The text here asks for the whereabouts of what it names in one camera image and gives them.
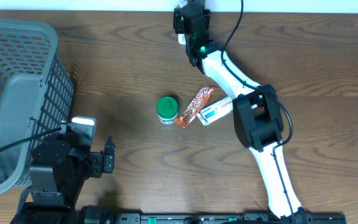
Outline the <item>red snack wrapper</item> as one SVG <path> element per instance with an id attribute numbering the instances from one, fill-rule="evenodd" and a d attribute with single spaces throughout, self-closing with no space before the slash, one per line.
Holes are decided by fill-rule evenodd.
<path id="1" fill-rule="evenodd" d="M 183 114 L 176 119 L 176 124 L 183 128 L 187 128 L 195 119 L 196 115 L 204 108 L 215 91 L 215 86 L 203 85 L 190 104 L 185 108 Z"/>

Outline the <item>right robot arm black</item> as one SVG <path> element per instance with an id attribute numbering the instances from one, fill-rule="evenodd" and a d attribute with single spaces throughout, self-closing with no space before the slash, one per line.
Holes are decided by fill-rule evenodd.
<path id="1" fill-rule="evenodd" d="M 270 211 L 281 221 L 301 223 L 302 206 L 293 190 L 283 157 L 284 119 L 290 119 L 274 87 L 261 85 L 231 62 L 226 45 L 209 37 L 210 11 L 204 1 L 187 0 L 174 10 L 173 28 L 185 38 L 192 66 L 214 80 L 232 100 L 234 130 L 260 169 Z"/>

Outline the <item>green lid jar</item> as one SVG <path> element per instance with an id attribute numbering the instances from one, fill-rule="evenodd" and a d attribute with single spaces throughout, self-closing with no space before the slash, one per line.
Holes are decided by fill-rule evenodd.
<path id="1" fill-rule="evenodd" d="M 165 96 L 157 102 L 157 114 L 161 123 L 173 124 L 178 117 L 178 103 L 170 97 Z"/>

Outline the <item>white Panadol box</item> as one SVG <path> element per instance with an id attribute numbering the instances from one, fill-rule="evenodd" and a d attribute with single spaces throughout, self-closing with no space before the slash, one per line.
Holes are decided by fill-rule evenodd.
<path id="1" fill-rule="evenodd" d="M 217 101 L 214 104 L 202 109 L 197 114 L 197 117 L 203 126 L 208 126 L 211 123 L 226 116 L 227 114 L 232 113 L 232 110 L 232 99 L 227 96 L 220 101 Z"/>

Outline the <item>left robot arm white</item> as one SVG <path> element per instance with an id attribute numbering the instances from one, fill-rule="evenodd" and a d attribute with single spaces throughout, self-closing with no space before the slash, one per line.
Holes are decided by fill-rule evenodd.
<path id="1" fill-rule="evenodd" d="M 116 222 L 116 216 L 102 207 L 88 205 L 76 211 L 84 182 L 114 169 L 112 138 L 102 151 L 93 152 L 93 131 L 92 125 L 63 123 L 57 134 L 46 137 L 32 151 L 32 185 L 22 192 L 13 223 Z"/>

